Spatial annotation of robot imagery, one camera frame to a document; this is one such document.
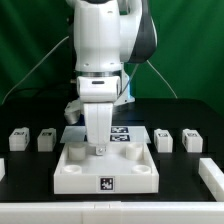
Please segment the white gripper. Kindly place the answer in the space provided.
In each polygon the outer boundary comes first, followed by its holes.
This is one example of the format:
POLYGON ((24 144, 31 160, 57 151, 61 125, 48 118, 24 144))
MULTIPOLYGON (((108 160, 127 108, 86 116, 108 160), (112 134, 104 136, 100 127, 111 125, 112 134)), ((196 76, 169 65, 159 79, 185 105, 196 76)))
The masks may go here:
POLYGON ((88 143, 97 146, 95 153, 102 156, 110 140, 112 103, 84 103, 84 120, 88 143))

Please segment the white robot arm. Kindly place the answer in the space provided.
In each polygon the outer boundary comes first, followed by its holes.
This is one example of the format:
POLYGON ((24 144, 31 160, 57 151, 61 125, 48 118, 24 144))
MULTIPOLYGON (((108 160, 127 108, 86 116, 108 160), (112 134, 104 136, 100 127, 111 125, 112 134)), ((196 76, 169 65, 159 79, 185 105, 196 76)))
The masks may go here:
POLYGON ((157 34, 148 0, 65 0, 74 9, 77 91, 87 141, 98 155, 110 141, 112 112, 124 63, 143 63, 157 34))

